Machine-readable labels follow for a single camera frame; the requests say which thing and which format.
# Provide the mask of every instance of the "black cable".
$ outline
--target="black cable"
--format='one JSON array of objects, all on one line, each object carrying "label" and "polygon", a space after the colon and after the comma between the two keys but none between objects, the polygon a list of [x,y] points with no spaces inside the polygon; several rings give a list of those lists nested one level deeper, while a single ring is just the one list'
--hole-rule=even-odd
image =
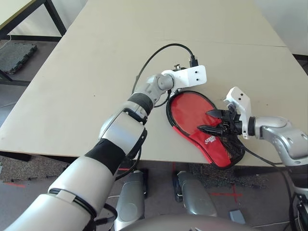
[{"label": "black cable", "polygon": [[117,211],[115,208],[113,208],[111,205],[105,203],[104,208],[107,209],[109,212],[111,212],[113,214],[113,216],[108,217],[108,218],[100,218],[95,220],[95,225],[103,225],[103,224],[107,224],[109,222],[113,222],[116,218],[117,218]]},{"label": "black cable", "polygon": [[290,225],[291,225],[292,231],[297,230],[295,219],[294,219],[294,208],[293,208],[293,202],[294,202],[295,197],[296,197],[296,194],[293,193],[293,196],[291,198],[290,205],[289,205],[289,219],[290,219]]},{"label": "black cable", "polygon": [[168,100],[170,99],[170,94],[171,94],[171,90],[168,90],[168,96],[167,96],[167,98],[165,99],[165,101],[163,101],[161,104],[159,104],[159,105],[157,105],[157,106],[155,105],[154,108],[160,107],[160,106],[164,105],[165,103],[167,103]]},{"label": "black cable", "polygon": [[273,162],[271,162],[271,161],[269,161],[267,159],[264,159],[263,157],[261,157],[261,156],[255,154],[254,152],[250,151],[248,148],[246,148],[243,145],[242,142],[240,142],[240,144],[245,149],[245,151],[247,151],[248,153],[250,153],[254,157],[262,160],[263,162],[273,166],[282,175],[283,180],[285,182],[285,186],[286,186],[287,191],[288,191],[288,197],[289,197],[289,202],[290,202],[290,206],[289,206],[289,221],[290,221],[291,229],[292,229],[292,231],[297,231],[296,224],[295,224],[295,218],[294,218],[294,210],[293,210],[293,201],[294,201],[294,198],[295,198],[295,194],[293,194],[293,196],[291,195],[291,188],[290,188],[289,182],[288,182],[285,174]]},{"label": "black cable", "polygon": [[132,172],[134,170],[134,168],[137,166],[137,164],[139,163],[140,157],[141,157],[141,147],[139,149],[138,157],[137,157],[135,163],[133,164],[133,166],[130,167],[130,169],[127,170],[126,172],[124,172],[123,174],[117,176],[115,179],[116,180],[121,179],[122,177],[125,177],[128,173]]},{"label": "black cable", "polygon": [[137,82],[138,82],[138,80],[139,80],[141,74],[143,73],[144,69],[145,69],[146,66],[149,64],[149,62],[150,62],[150,61],[154,58],[154,56],[156,56],[160,51],[162,51],[163,49],[165,49],[165,48],[167,48],[167,47],[171,47],[171,46],[178,46],[178,47],[184,48],[185,50],[188,51],[189,55],[191,56],[191,59],[193,59],[193,60],[196,61],[195,56],[193,55],[192,51],[191,51],[188,47],[186,47],[186,46],[184,46],[184,45],[182,45],[182,44],[180,44],[180,43],[170,43],[170,44],[168,44],[168,45],[166,45],[166,46],[163,46],[163,47],[159,48],[159,49],[158,49],[157,51],[155,51],[155,53],[152,54],[151,57],[145,62],[145,64],[144,64],[143,67],[141,68],[139,74],[136,76],[136,80],[135,80],[133,89],[132,89],[132,91],[131,91],[132,94],[133,94],[134,91],[135,91]]}]

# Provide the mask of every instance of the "red tape mark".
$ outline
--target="red tape mark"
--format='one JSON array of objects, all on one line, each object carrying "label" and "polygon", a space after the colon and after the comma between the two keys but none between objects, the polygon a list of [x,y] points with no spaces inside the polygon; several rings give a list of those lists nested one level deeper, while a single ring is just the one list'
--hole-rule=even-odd
[{"label": "red tape mark", "polygon": [[212,196],[236,196],[236,197],[239,197],[239,196],[242,196],[243,194],[241,193],[223,193],[223,192],[212,192],[210,193]]},{"label": "red tape mark", "polygon": [[[233,193],[236,194],[235,193],[235,184],[232,185],[232,189],[233,189]],[[237,197],[236,196],[234,196],[234,201],[237,203]]]},{"label": "red tape mark", "polygon": [[25,187],[26,187],[25,185],[22,185],[22,184],[14,184],[14,183],[11,183],[11,182],[7,182],[7,183],[4,183],[4,184],[11,185],[11,186],[16,186],[16,187],[20,187],[20,188],[25,188]]}]

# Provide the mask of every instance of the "white bracket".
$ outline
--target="white bracket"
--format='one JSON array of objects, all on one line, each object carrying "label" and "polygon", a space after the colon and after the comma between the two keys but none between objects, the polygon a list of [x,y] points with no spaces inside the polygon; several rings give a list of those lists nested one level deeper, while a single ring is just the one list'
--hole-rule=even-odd
[{"label": "white bracket", "polygon": [[249,139],[248,122],[251,116],[250,98],[241,89],[234,87],[229,91],[224,102],[227,104],[231,103],[241,113],[242,134],[244,139]]},{"label": "white bracket", "polygon": [[190,67],[180,71],[166,70],[162,72],[162,75],[166,74],[169,74],[174,78],[172,91],[206,83],[206,71],[203,65]]}]

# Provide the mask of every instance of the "floor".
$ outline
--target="floor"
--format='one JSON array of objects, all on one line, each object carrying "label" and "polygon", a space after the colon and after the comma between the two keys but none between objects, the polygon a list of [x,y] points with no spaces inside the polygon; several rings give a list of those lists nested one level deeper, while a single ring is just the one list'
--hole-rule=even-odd
[{"label": "floor", "polygon": [[[22,42],[36,44],[38,46],[38,51],[12,78],[31,80],[56,46],[56,42]],[[303,66],[306,73],[308,73],[307,62],[299,61],[299,63]],[[10,113],[11,109],[14,107],[14,103],[19,99],[25,89],[25,87],[19,86],[0,85],[0,125]],[[3,166],[3,171],[15,172],[13,169],[16,169],[19,163],[14,164],[15,165],[11,165],[8,169],[5,169],[8,165]],[[171,182],[171,173],[173,171],[172,163],[141,161],[139,168],[149,169],[149,196],[145,200],[146,218],[162,214],[179,214],[186,212],[184,205],[182,203],[177,203],[173,196]],[[175,168],[176,170],[187,170],[188,166],[187,164],[176,163]],[[43,175],[37,179],[20,180],[14,183],[5,183],[1,181],[3,179],[0,178],[0,230],[5,229],[11,224],[40,193],[45,193],[48,186],[55,179],[53,176],[49,176],[48,178],[42,176]],[[287,221],[288,198],[283,180],[278,173],[267,174],[266,179],[266,187],[263,189],[240,186],[233,187],[232,185],[207,189],[207,192],[211,195],[217,208],[218,216],[229,219],[229,211],[240,209],[249,226]],[[125,178],[117,181],[110,195],[119,195],[124,181]],[[108,200],[108,203],[113,206],[116,206],[116,202],[117,198]],[[258,229],[264,231],[281,231],[285,225],[286,224],[272,225],[259,227]],[[106,231],[109,227],[110,224],[100,226],[97,230]]]}]

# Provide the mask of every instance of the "gray floor mat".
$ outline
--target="gray floor mat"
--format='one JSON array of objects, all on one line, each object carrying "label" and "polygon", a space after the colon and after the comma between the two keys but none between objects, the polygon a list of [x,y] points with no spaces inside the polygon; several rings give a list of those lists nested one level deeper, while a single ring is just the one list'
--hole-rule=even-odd
[{"label": "gray floor mat", "polygon": [[0,70],[15,74],[37,49],[33,44],[9,42],[0,50]]},{"label": "gray floor mat", "polygon": [[0,156],[0,161],[2,163],[0,180],[4,182],[56,177],[68,166],[67,163],[43,156],[34,156],[28,162]]}]

